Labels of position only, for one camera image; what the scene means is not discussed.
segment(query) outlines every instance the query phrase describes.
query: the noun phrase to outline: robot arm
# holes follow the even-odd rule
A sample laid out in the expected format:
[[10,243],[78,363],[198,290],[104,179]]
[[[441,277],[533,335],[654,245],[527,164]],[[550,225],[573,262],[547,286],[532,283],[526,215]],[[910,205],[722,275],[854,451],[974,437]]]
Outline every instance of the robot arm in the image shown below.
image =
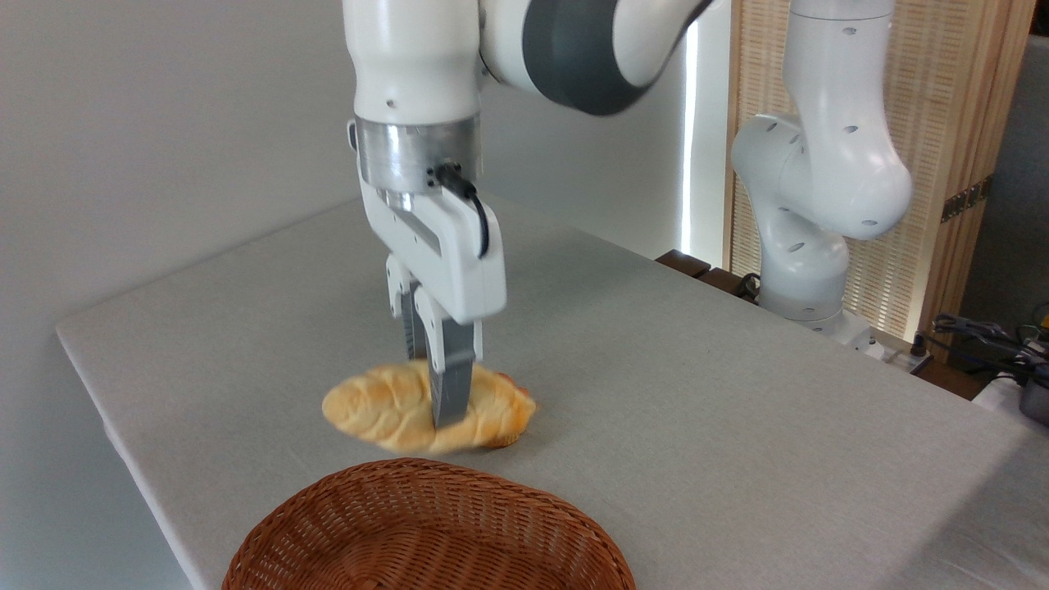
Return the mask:
[[349,141],[389,249],[390,311],[429,358],[436,427],[463,419],[481,320],[506,305],[502,239],[476,197],[481,60],[592,114],[634,104],[710,0],[343,0],[357,70]]
[[913,192],[882,98],[894,3],[793,0],[783,68],[798,114],[755,117],[732,147],[762,237],[761,305],[860,351],[873,342],[842,309],[842,235],[890,231]]

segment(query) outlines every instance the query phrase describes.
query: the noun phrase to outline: black cable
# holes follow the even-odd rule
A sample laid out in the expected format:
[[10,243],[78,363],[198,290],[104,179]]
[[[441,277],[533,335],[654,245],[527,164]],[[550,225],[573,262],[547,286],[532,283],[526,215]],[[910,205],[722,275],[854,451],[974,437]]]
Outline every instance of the black cable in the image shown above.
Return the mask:
[[743,280],[740,281],[740,289],[743,290],[744,295],[750,295],[752,299],[757,299],[757,294],[761,291],[761,283],[762,275],[757,273],[747,273],[743,275]]
[[960,349],[956,349],[955,346],[951,346],[950,344],[947,344],[945,342],[941,342],[941,341],[937,340],[936,338],[933,338],[928,334],[922,334],[922,336],[924,336],[926,342],[928,342],[930,344],[935,344],[935,345],[937,345],[937,346],[939,346],[939,347],[947,351],[948,353],[950,353],[952,355],[958,355],[959,357],[962,357],[965,360],[968,360],[969,362],[975,362],[977,364],[982,364],[984,366],[997,368],[997,370],[1001,371],[1002,373],[1008,373],[1008,374],[1014,375],[1016,377],[1025,377],[1027,379],[1033,379],[1035,383],[1042,385],[1043,387],[1049,386],[1049,384],[1047,384],[1049,382],[1044,381],[1044,379],[1045,379],[1045,373],[1040,373],[1037,371],[1028,371],[1026,368],[1027,366],[1030,366],[1028,364],[1024,364],[1023,366],[1019,366],[1016,364],[1005,364],[1005,363],[997,362],[997,361],[993,361],[993,360],[976,357],[976,356],[972,356],[969,353],[966,353],[966,352],[964,352],[964,351],[962,351]]
[[1025,344],[1019,337],[1019,332],[1013,339],[1001,325],[989,321],[973,321],[952,314],[940,314],[933,322],[933,331],[937,334],[966,336],[969,340],[977,339],[987,346],[1011,353],[1013,356],[1026,351],[1041,358],[1049,358],[1042,351]]
[[477,254],[477,258],[479,259],[488,254],[488,247],[491,243],[488,229],[488,214],[485,212],[485,206],[481,205],[480,198],[477,196],[477,187],[466,180],[462,171],[463,167],[458,164],[447,162],[438,166],[431,173],[437,180],[437,183],[441,183],[441,186],[450,190],[459,198],[469,201],[473,204],[474,209],[477,210],[477,223],[480,226],[480,254]]

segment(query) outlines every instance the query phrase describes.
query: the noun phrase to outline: table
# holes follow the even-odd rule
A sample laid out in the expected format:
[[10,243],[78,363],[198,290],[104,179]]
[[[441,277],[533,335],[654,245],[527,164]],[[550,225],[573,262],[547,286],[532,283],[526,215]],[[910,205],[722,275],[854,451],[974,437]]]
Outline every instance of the table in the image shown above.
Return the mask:
[[[596,519],[640,588],[1049,584],[1049,440],[625,250],[492,198],[510,302],[486,363],[540,412],[445,460]],[[383,450],[320,412],[403,355],[350,203],[59,325],[179,563],[218,588],[245,533]]]

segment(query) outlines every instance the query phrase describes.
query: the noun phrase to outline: brown woven basket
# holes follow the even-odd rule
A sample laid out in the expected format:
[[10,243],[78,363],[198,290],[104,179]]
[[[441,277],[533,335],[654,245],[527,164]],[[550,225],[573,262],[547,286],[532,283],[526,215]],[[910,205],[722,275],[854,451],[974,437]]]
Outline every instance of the brown woven basket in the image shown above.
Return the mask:
[[544,491],[436,461],[351,467],[256,526],[223,590],[628,589],[601,527]]

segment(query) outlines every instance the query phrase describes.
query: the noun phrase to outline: bread roll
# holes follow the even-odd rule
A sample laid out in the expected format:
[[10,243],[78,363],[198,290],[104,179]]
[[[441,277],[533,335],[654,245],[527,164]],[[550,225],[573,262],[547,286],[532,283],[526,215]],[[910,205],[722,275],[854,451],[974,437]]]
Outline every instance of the bread roll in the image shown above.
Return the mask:
[[324,418],[343,433],[397,454],[441,455],[513,444],[536,404],[510,377],[473,366],[466,419],[436,430],[426,360],[384,364],[328,392]]

